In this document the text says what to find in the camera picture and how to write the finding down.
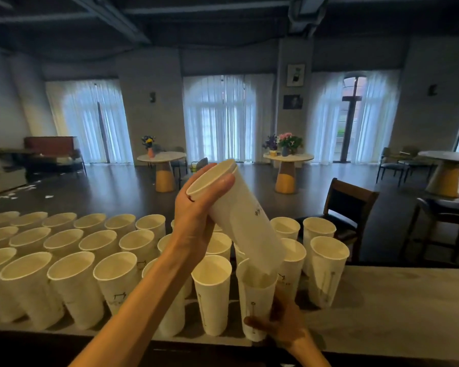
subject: person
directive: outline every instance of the person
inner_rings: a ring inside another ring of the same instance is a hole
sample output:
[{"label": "person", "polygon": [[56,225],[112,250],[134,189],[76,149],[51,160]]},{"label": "person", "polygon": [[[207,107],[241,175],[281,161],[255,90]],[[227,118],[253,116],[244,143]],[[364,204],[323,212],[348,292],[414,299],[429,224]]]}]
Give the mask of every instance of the person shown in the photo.
[{"label": "person", "polygon": [[[70,367],[137,366],[153,334],[185,280],[206,254],[214,230],[210,207],[234,184],[234,175],[221,177],[208,192],[192,202],[189,186],[215,164],[194,174],[175,200],[175,229],[171,241],[149,273],[130,293],[119,312],[100,330]],[[269,320],[245,318],[251,327],[268,332],[305,367],[329,366],[304,326],[294,302],[276,292]]]}]

